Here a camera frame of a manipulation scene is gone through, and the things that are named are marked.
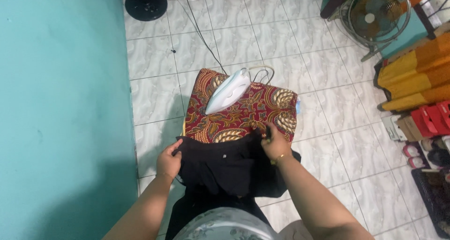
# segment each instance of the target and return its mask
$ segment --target gold bracelet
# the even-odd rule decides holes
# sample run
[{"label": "gold bracelet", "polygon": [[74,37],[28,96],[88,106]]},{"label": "gold bracelet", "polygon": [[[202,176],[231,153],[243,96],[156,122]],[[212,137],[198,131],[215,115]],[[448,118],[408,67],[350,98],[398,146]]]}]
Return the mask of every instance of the gold bracelet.
[{"label": "gold bracelet", "polygon": [[282,157],[284,157],[284,154],[281,154],[281,156],[277,157],[275,160],[271,160],[271,161],[270,161],[270,164],[271,164],[271,165],[277,165],[277,164],[278,164],[278,160],[279,160],[280,158],[282,158]]}]

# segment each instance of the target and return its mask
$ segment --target left hand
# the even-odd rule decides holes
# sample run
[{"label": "left hand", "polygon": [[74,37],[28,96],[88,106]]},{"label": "left hand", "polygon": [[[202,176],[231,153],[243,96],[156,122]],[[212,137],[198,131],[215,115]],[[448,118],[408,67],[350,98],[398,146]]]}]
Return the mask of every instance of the left hand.
[{"label": "left hand", "polygon": [[172,156],[172,152],[178,148],[183,142],[183,139],[179,139],[176,143],[167,146],[161,154],[159,154],[156,160],[156,175],[167,174],[172,179],[176,177],[181,167],[181,151],[178,151],[175,156]]}]

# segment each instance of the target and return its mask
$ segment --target right hand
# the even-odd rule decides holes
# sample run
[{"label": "right hand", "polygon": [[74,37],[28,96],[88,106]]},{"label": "right hand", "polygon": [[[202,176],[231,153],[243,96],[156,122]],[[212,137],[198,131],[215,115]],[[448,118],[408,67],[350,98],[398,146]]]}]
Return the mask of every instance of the right hand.
[{"label": "right hand", "polygon": [[278,131],[278,128],[270,122],[266,125],[270,128],[272,137],[261,140],[261,146],[270,160],[276,160],[279,156],[292,156],[291,145],[284,138],[284,135]]}]

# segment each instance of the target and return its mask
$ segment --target stand fan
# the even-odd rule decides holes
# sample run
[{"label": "stand fan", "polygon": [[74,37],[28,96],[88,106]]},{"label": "stand fan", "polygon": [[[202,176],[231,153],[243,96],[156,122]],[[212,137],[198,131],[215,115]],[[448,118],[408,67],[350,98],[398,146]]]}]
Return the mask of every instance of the stand fan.
[{"label": "stand fan", "polygon": [[125,9],[134,19],[151,21],[164,15],[167,0],[125,0]]}]

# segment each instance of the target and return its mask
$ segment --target black cloth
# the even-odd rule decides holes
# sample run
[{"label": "black cloth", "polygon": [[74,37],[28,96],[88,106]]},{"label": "black cloth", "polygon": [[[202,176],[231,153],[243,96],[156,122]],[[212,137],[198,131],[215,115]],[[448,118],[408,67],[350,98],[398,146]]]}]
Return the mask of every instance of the black cloth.
[{"label": "black cloth", "polygon": [[[270,164],[261,146],[259,129],[234,141],[205,144],[178,136],[183,143],[174,151],[182,152],[178,175],[182,184],[194,189],[205,186],[216,195],[278,198],[287,190],[279,169]],[[301,156],[292,154],[300,162]]]},{"label": "black cloth", "polygon": [[197,215],[222,207],[242,209],[270,226],[266,216],[256,204],[255,198],[238,198],[227,195],[223,191],[213,195],[209,193],[205,186],[197,186],[195,189],[186,188],[184,196],[173,205],[166,240],[172,240]]}]

